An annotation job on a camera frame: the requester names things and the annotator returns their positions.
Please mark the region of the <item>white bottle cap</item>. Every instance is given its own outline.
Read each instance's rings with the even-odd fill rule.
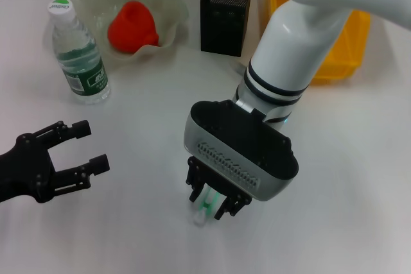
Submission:
[[[53,0],[48,6],[51,21],[54,25],[64,26],[76,17],[71,0]]]

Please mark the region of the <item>bottle label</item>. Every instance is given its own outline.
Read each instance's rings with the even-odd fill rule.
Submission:
[[[98,62],[93,69],[83,73],[70,73],[63,71],[71,90],[79,96],[92,96],[102,91],[107,86],[108,78],[103,62]]]

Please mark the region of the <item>yellow bin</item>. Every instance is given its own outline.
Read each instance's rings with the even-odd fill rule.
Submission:
[[[266,0],[268,18],[287,0]],[[335,45],[314,77],[327,82],[350,77],[362,63],[371,18],[368,13],[353,11]]]

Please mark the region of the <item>red object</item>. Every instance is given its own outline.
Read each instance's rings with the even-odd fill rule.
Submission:
[[[154,19],[139,1],[127,2],[108,31],[109,42],[119,51],[135,53],[143,45],[159,45]]]

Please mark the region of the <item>white bowl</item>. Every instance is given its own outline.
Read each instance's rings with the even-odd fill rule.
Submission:
[[[123,5],[131,0],[72,0],[78,18],[90,29],[101,55],[116,62],[131,62],[140,55],[154,54],[173,44],[177,25],[188,18],[183,0],[136,0],[151,12],[159,35],[159,46],[145,45],[136,53],[122,53],[114,49],[107,38],[107,30]]]

